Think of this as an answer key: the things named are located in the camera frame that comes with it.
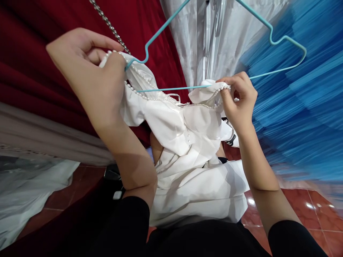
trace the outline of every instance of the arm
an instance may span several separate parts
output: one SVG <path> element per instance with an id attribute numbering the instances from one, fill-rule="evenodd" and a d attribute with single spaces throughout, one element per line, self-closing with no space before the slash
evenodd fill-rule
<path id="1" fill-rule="evenodd" d="M 301 223 L 281 191 L 258 142 L 252 124 L 257 92 L 250 79 L 245 72 L 241 72 L 218 82 L 221 81 L 231 85 L 231 90 L 236 90 L 240 95 L 240 100 L 235 103 L 228 89 L 221 91 L 225 114 L 237 132 L 244 173 L 266 234 L 268 235 L 270 228 L 278 221 L 291 220 Z"/>
<path id="2" fill-rule="evenodd" d="M 99 68 L 106 55 L 102 48 L 123 50 L 114 40 L 81 28 L 46 46 L 99 137 L 113 154 L 126 189 L 123 197 L 140 197 L 151 209 L 157 187 L 156 170 L 143 145 L 119 113 L 126 63 L 120 54 L 113 53 L 105 67 Z"/>
<path id="3" fill-rule="evenodd" d="M 121 116 L 113 119 L 108 127 L 96 128 L 96 131 L 117 162 L 126 189 L 123 198 L 138 196 L 151 210 L 157 188 L 157 173 L 144 146 Z"/>

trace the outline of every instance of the hand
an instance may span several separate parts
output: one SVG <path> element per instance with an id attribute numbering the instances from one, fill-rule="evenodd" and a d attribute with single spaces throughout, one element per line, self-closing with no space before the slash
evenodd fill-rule
<path id="1" fill-rule="evenodd" d="M 124 92 L 124 58 L 113 53 L 105 67 L 99 68 L 106 55 L 101 48 L 123 50 L 116 41 L 83 28 L 69 31 L 46 46 L 95 129 L 105 126 L 108 119 L 120 116 Z"/>
<path id="2" fill-rule="evenodd" d="M 245 72 L 238 73 L 233 77 L 224 77 L 216 82 L 225 82 L 231 85 L 231 93 L 228 89 L 223 89 L 220 94 L 222 95 L 226 117 L 240 136 L 253 127 L 252 115 L 257 91 Z M 239 101 L 237 102 L 233 100 L 235 91 L 239 94 Z"/>

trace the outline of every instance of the red tile floor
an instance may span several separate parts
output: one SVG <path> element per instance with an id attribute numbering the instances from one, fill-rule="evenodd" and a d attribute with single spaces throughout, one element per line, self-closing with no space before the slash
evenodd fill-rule
<path id="1" fill-rule="evenodd" d="M 80 165 L 74 172 L 72 184 L 54 192 L 43 210 L 32 217 L 21 232 L 23 237 L 41 227 L 59 215 L 69 205 L 82 198 L 104 175 L 105 168 Z M 343 219 L 334 207 L 315 191 L 283 190 L 303 225 L 328 256 L 343 256 Z M 255 236 L 260 244 L 270 253 L 267 237 L 264 233 L 260 216 L 250 191 L 245 193 L 248 209 L 242 217 L 242 223 Z"/>

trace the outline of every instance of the blue hanger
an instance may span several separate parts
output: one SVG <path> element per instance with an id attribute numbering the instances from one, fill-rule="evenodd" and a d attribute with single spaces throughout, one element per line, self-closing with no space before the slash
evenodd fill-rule
<path id="1" fill-rule="evenodd" d="M 139 63 L 146 63 L 149 59 L 149 52 L 148 52 L 148 47 L 151 45 L 151 43 L 161 34 L 161 32 L 169 25 L 169 23 L 172 21 L 172 19 L 175 18 L 175 16 L 182 10 L 183 7 L 185 7 L 185 5 L 189 2 L 190 0 L 185 0 L 182 5 L 176 10 L 176 12 L 163 24 L 163 26 L 153 35 L 153 37 L 146 43 L 145 45 L 145 59 L 140 61 L 138 60 L 137 58 L 133 58 L 128 64 L 127 66 L 125 67 L 125 71 L 131 66 L 131 64 L 136 61 L 136 62 L 139 62 Z M 257 75 L 257 76 L 253 76 L 253 77 L 250 77 L 250 79 L 255 79 L 255 78 L 258 78 L 258 77 L 262 77 L 262 76 L 266 76 L 266 75 L 270 75 L 270 74 L 273 74 L 273 73 L 277 73 L 277 72 L 280 72 L 280 71 L 284 71 L 284 70 L 289 70 L 289 69 L 293 69 L 295 67 L 297 67 L 299 64 L 302 63 L 302 61 L 305 59 L 306 57 L 306 54 L 307 54 L 307 50 L 306 48 L 299 44 L 297 41 L 295 41 L 294 39 L 290 38 L 289 36 L 283 36 L 281 39 L 279 39 L 278 41 L 274 42 L 273 39 L 272 39 L 272 34 L 273 34 L 273 26 L 267 22 L 264 18 L 262 18 L 257 12 L 255 12 L 249 5 L 247 5 L 245 2 L 243 2 L 242 0 L 236 0 L 238 3 L 240 3 L 245 9 L 247 9 L 252 15 L 254 15 L 260 22 L 262 22 L 267 28 L 269 28 L 270 30 L 270 33 L 269 33 L 269 43 L 271 45 L 277 45 L 279 44 L 280 42 L 282 42 L 283 40 L 288 40 L 289 42 L 291 42 L 292 44 L 294 44 L 295 46 L 299 47 L 302 51 L 303 51 L 303 56 L 302 58 L 300 59 L 300 61 L 293 65 L 293 66 L 290 66 L 290 67 L 287 67 L 287 68 L 283 68 L 283 69 L 279 69 L 279 70 L 276 70 L 276 71 L 271 71 L 271 72 L 267 72 L 267 73 L 264 73 L 264 74 L 261 74 L 261 75 Z M 150 90 L 139 90 L 137 92 L 153 92 L 153 91 L 171 91 L 171 90 L 180 90 L 180 89 L 189 89 L 189 88 L 202 88 L 202 87 L 208 87 L 210 85 L 206 85 L 206 86 L 194 86 L 194 87 L 175 87 L 175 88 L 168 88 L 168 89 L 150 89 Z"/>

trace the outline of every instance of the red curtain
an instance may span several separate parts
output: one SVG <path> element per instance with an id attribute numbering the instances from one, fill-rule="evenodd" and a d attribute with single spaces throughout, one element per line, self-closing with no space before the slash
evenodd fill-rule
<path id="1" fill-rule="evenodd" d="M 145 58 L 145 43 L 165 23 L 159 0 L 96 0 L 131 54 Z M 95 135 L 81 104 L 50 60 L 45 45 L 84 27 L 114 38 L 87 0 L 5 0 L 0 2 L 0 101 Z M 184 87 L 185 79 L 169 28 L 150 45 L 147 66 L 159 88 Z M 187 90 L 177 93 L 190 102 Z M 132 128 L 149 142 L 149 128 Z"/>

